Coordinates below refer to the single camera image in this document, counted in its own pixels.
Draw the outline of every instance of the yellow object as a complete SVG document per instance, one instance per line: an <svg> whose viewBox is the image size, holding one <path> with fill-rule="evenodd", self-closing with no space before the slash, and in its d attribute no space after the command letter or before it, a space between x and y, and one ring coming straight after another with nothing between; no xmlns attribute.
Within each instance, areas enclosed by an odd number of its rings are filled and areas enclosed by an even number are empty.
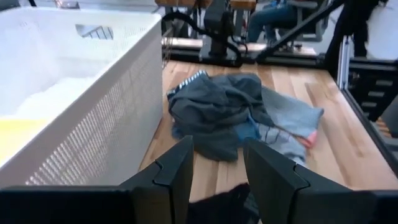
<svg viewBox="0 0 398 224"><path fill-rule="evenodd" d="M41 119L0 118L0 165L24 147L44 126Z"/></svg>

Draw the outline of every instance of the blue jeans on person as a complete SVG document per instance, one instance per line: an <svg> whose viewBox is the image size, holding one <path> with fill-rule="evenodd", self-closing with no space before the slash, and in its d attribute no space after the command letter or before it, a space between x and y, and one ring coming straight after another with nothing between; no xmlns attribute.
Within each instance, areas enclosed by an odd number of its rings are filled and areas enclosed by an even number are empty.
<svg viewBox="0 0 398 224"><path fill-rule="evenodd" d="M276 41L273 24L296 20L297 12L294 7L287 4L279 4L278 6L270 4L251 15L248 24L248 42L257 42L263 30L268 41Z"/></svg>

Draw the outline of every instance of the wooden tabletop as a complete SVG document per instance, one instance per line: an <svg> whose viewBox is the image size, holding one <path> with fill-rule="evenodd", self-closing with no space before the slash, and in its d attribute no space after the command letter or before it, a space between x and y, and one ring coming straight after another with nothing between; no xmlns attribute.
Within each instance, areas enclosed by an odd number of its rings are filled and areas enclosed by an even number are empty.
<svg viewBox="0 0 398 224"><path fill-rule="evenodd" d="M257 73L263 85L324 108L317 143L307 151L308 168L356 190L398 189L397 178L327 72L257 65L243 65L238 69L171 61L163 72L163 92L199 69L210 75ZM170 133L172 119L167 105L164 98L164 117L141 168L176 143ZM238 161L232 163L211 161L195 153L194 164L191 201L227 191L247 181L242 151L239 151Z"/></svg>
<svg viewBox="0 0 398 224"><path fill-rule="evenodd" d="M213 0L202 0L201 7L207 8ZM195 0L155 0L159 6L172 7L193 7ZM256 0L231 0L231 7L233 9L251 10L256 8Z"/></svg>

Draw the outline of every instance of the black cable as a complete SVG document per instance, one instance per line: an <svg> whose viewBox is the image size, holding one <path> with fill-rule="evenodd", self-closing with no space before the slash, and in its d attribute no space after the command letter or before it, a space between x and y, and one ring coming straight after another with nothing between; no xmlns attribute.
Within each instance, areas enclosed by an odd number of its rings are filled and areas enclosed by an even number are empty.
<svg viewBox="0 0 398 224"><path fill-rule="evenodd" d="M190 25L193 30L197 31L199 34L207 35L208 37L212 38L213 40L224 44L225 46L227 46L227 48L231 49L236 54L235 65L241 66L243 64L242 54L240 53L239 49L235 45L229 43L227 40L222 38L221 35L199 28L198 25L195 24L195 22L193 21L193 19L190 16L183 14L181 12L168 13L162 18L163 21L172 21L174 19L179 19L181 21L184 21L188 25Z"/></svg>

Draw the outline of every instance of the pink fabric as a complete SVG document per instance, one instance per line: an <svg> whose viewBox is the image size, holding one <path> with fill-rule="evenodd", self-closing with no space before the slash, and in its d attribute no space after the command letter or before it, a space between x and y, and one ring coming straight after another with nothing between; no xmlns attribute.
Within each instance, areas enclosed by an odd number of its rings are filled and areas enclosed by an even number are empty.
<svg viewBox="0 0 398 224"><path fill-rule="evenodd" d="M296 139L299 141L299 143L303 144L307 149L311 149L315 145L315 142L317 141L317 134L318 134L317 131L314 131L307 138L296 136Z"/></svg>

